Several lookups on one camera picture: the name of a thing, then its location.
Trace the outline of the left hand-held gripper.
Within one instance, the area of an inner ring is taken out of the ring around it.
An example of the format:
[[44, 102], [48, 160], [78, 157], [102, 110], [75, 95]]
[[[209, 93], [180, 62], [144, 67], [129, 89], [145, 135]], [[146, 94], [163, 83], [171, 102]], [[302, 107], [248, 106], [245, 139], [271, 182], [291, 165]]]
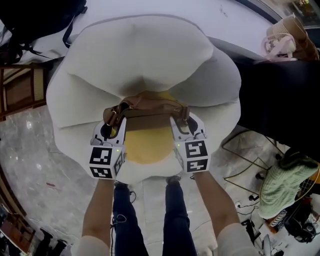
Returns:
[[96, 179], [116, 180], [122, 165], [125, 163], [125, 136], [127, 118], [123, 117], [117, 128], [115, 143], [107, 140], [112, 127], [101, 121], [93, 130], [93, 142], [89, 154], [89, 174]]

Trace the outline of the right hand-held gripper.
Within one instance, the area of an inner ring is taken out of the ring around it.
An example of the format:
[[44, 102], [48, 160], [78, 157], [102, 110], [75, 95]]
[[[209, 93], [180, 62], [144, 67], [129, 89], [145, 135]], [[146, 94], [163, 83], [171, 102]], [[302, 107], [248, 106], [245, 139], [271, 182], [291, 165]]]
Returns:
[[190, 120], [197, 124], [193, 133], [195, 140], [187, 140], [175, 119], [170, 116], [170, 126], [174, 141], [175, 156], [182, 170], [186, 173], [198, 173], [209, 170], [209, 151], [206, 146], [206, 127], [204, 122], [194, 113], [189, 114]]

